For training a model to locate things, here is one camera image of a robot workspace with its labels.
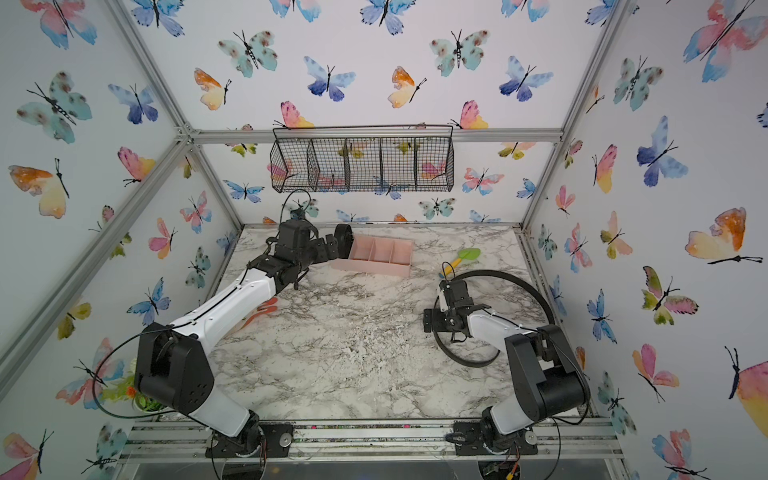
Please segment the black belt coil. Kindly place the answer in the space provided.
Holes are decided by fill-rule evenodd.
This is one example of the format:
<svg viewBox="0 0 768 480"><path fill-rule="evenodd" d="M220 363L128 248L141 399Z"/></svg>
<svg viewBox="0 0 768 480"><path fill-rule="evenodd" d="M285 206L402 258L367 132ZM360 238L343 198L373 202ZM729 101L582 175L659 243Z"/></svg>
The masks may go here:
<svg viewBox="0 0 768 480"><path fill-rule="evenodd" d="M517 287L524 290L527 294L529 294L540 306L541 310L543 311L547 322L550 325L555 325L555 316L554 312L547 302L547 299L530 283L523 280L522 278L506 273L500 270L491 270L491 269L480 269L480 270L472 270L468 271L462 274L453 274L453 277L450 280L442 280L441 283L453 283L457 281L465 281L469 278L474 277L488 277L488 278L495 278L500 279L505 282L511 283L516 285ZM445 343L441 340L438 330L436 329L436 324L438 323L437 320L437 313L438 310L438 304L439 304L439 298L436 298L435 304L431 309L426 309L424 311L424 327L427 327L427 320L430 320L431 325L431 331L433 333L434 339L437 343L438 348L452 361L456 362L457 364L468 367L468 368L484 368L489 365L491 365L500 355L501 351L497 350L495 355L489 359L486 360L480 360L480 361L472 361L466 358L462 358L458 355L456 355L452 350L450 350Z"/></svg>

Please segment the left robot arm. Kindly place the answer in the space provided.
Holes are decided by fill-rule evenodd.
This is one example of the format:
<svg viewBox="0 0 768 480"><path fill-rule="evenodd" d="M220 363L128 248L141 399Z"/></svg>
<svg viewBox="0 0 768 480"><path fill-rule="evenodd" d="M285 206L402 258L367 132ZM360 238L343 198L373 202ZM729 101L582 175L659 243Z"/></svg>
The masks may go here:
<svg viewBox="0 0 768 480"><path fill-rule="evenodd" d="M306 219L280 223L265 251L222 292L169 324L152 322L136 335L135 389L210 428L227 455L265 454L259 416L217 385L209 356L248 313L297 287L311 266L348 258L353 241L347 224L321 236Z"/></svg>

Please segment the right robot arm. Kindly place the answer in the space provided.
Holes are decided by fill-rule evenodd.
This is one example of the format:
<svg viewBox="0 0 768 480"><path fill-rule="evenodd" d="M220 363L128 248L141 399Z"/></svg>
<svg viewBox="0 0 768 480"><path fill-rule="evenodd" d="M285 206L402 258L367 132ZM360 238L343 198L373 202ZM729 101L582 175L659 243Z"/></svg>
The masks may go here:
<svg viewBox="0 0 768 480"><path fill-rule="evenodd" d="M548 324L526 327L475 302L467 285L473 277L497 278L520 287L539 304ZM481 444L493 454L535 454L537 448L526 440L534 425L590 402L588 381L564 332L554 324L552 308L535 287L515 275L476 270L441 280L435 306L424 311L423 323L448 356L453 352L442 342L442 333L480 340L507 357L513 394L486 408L467 433L454 429L449 438L458 450Z"/></svg>

